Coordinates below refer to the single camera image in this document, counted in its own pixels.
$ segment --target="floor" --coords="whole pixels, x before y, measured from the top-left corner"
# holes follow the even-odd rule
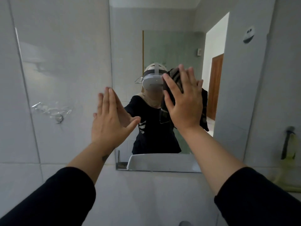
[[[212,120],[211,118],[207,117],[207,125],[208,125],[208,129],[209,129],[209,134],[211,136],[213,136],[213,131],[214,131],[214,123],[215,121]]]

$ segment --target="white vr headset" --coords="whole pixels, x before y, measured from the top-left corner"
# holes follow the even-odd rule
[[[155,63],[143,73],[142,86],[146,90],[163,89],[163,80],[161,76],[167,73],[167,70],[160,69],[159,63]]]

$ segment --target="black shirt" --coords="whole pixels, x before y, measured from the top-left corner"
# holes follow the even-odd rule
[[[171,123],[160,123],[160,109],[149,106],[140,96],[133,96],[125,110],[132,116],[140,116],[139,134],[132,153],[179,153],[181,148]]]
[[[81,225],[94,201],[89,176],[65,167],[2,217],[0,225]],[[301,224],[301,202],[249,167],[236,171],[214,202],[229,226]]]

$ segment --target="white print on shirt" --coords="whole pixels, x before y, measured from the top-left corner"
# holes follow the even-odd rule
[[[142,123],[139,123],[139,125],[138,125],[139,130],[142,134],[145,133],[145,131],[142,130],[142,129],[145,129],[145,125],[146,125],[146,121],[143,121]]]

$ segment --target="ceiling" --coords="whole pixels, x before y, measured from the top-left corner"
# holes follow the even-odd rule
[[[110,0],[116,8],[194,9],[200,0]]]

